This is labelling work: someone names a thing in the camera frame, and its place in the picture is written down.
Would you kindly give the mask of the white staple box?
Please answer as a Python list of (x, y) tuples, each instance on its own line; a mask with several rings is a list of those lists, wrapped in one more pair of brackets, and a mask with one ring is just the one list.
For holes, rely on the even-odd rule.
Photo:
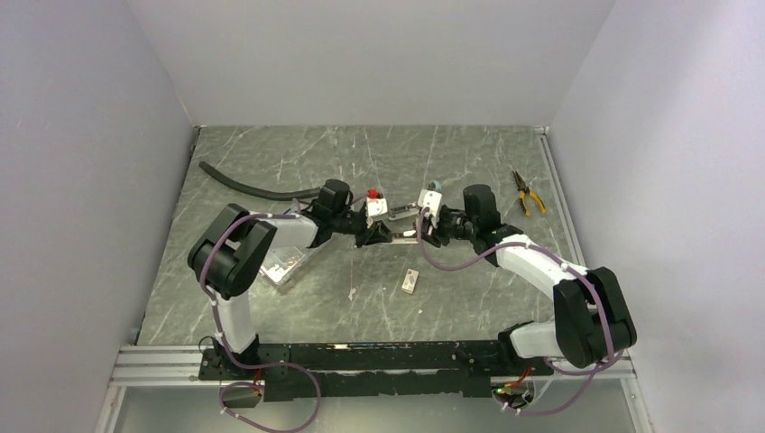
[(419, 278), (419, 272), (408, 269), (401, 284), (401, 290), (407, 294), (413, 294)]

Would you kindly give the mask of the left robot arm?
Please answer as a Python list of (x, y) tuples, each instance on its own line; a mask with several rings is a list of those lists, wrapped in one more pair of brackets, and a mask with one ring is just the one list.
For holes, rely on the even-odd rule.
[(386, 197), (376, 189), (356, 197), (341, 180), (328, 180), (305, 208), (282, 214), (255, 213), (229, 204), (190, 249), (187, 265), (207, 295), (222, 365), (237, 379), (261, 362), (259, 337), (248, 291), (268, 253), (277, 248), (314, 249), (333, 235), (351, 235), (358, 247), (387, 243)]

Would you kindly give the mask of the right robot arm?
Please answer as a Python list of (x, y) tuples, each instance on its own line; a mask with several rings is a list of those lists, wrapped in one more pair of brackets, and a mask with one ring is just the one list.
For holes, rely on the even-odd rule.
[(442, 198), (434, 187), (419, 194), (415, 229), (419, 245), (441, 247), (452, 240), (467, 241), (476, 257), (459, 265), (434, 263), (434, 267), (456, 272), (485, 260), (524, 279), (553, 303), (551, 320), (507, 330), (508, 342), (496, 350), (501, 370), (520, 373), (531, 358), (561, 358), (585, 368), (612, 361), (636, 344), (637, 330), (613, 271), (567, 261), (519, 228), (503, 223), (487, 185), (465, 188), (461, 208), (443, 204)]

